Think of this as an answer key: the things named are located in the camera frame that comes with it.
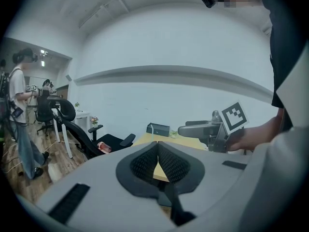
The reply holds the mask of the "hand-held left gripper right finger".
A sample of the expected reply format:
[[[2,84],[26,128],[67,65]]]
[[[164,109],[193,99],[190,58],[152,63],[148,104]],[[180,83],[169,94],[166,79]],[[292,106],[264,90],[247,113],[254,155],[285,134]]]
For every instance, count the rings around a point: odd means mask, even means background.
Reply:
[[[175,221],[186,226],[239,226],[249,199],[236,188],[251,156],[158,143],[158,163],[169,184]]]

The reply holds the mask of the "person's right hand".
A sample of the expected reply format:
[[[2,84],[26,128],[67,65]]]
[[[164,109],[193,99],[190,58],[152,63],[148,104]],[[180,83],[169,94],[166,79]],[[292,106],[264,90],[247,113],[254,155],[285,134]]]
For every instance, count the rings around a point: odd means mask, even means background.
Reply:
[[[254,150],[257,146],[255,137],[255,128],[239,129],[232,133],[227,142],[226,147],[228,151],[243,150]]]

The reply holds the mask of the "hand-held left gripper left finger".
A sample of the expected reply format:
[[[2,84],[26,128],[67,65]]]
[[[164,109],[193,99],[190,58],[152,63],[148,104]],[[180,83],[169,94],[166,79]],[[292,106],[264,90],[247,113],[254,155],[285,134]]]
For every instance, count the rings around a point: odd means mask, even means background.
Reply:
[[[67,226],[173,226],[152,184],[157,143],[88,160],[53,184],[37,206]]]

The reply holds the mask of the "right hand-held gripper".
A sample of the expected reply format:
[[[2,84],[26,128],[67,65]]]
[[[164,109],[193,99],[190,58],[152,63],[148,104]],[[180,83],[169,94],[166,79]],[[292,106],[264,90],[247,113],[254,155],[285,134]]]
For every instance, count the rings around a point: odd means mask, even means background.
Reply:
[[[240,101],[212,113],[211,126],[207,120],[186,121],[178,128],[178,134],[190,138],[208,138],[208,150],[226,153],[230,135],[249,123]]]

